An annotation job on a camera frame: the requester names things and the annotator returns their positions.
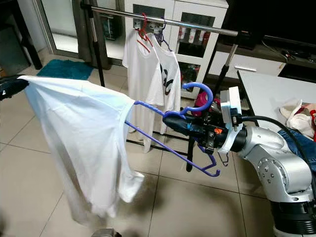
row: black tv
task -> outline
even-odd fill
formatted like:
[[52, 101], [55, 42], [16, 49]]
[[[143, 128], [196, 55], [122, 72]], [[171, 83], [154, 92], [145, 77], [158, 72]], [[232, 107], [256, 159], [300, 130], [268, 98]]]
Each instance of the black tv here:
[[[312, 0], [227, 0], [224, 29], [248, 31], [240, 46], [270, 46], [316, 53], [316, 3]], [[233, 37], [222, 37], [233, 43]]]

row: tile floor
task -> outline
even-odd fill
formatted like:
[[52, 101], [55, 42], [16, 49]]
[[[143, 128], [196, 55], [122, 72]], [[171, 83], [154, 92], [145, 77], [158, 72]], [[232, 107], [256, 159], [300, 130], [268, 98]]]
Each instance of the tile floor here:
[[[44, 65], [65, 57], [40, 53]], [[31, 66], [22, 73], [35, 75]], [[126, 69], [104, 71], [107, 86], [126, 93]], [[99, 83], [97, 70], [90, 81]], [[182, 100], [183, 105], [192, 101]], [[0, 208], [8, 225], [6, 237], [89, 237], [93, 230], [71, 219], [63, 187], [50, 157], [40, 124], [24, 93], [0, 103]], [[186, 142], [157, 136], [174, 149]], [[273, 221], [269, 202], [250, 164], [229, 154], [228, 167], [210, 178], [170, 153], [126, 144], [130, 165], [145, 181], [133, 203], [121, 203], [118, 216], [105, 226], [123, 237], [269, 237]], [[206, 155], [194, 149], [201, 165]]]

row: hanging t-shirt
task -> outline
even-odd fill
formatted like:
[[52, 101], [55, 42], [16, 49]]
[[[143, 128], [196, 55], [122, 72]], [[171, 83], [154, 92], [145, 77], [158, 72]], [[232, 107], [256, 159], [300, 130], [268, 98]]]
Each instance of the hanging t-shirt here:
[[144, 176], [127, 162], [125, 141], [134, 100], [74, 79], [21, 76], [26, 95], [65, 186], [73, 218], [114, 217], [119, 198], [131, 202]]
[[[149, 42], [141, 39], [134, 29], [126, 35], [122, 64], [127, 68], [129, 97], [150, 105], [163, 106], [163, 85], [156, 51]], [[149, 135], [153, 134], [154, 120], [154, 111], [143, 106], [134, 106], [132, 123]], [[151, 140], [144, 136], [139, 136], [139, 139], [143, 139], [144, 152], [148, 152]]]
[[[161, 110], [164, 113], [170, 110], [180, 111], [181, 73], [176, 55], [174, 52], [163, 49], [153, 33], [148, 33], [147, 36], [151, 40], [160, 62], [164, 94], [164, 106]], [[161, 120], [160, 133], [164, 134], [166, 129], [167, 126]]]

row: teal rug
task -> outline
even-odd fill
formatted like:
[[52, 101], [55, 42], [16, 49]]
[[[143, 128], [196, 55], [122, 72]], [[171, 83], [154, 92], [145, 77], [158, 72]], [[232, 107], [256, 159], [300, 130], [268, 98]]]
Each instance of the teal rug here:
[[87, 80], [92, 69], [83, 62], [53, 59], [40, 70], [37, 76]]

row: white table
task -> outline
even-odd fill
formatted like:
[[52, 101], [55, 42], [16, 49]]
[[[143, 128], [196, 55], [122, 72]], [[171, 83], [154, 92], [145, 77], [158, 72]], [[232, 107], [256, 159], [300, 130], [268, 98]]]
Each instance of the white table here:
[[[286, 119], [279, 111], [284, 103], [293, 99], [316, 103], [316, 83], [245, 71], [239, 71], [238, 75], [254, 115], [270, 117], [285, 124]], [[275, 132], [280, 130], [270, 122], [258, 120], [258, 124]]]

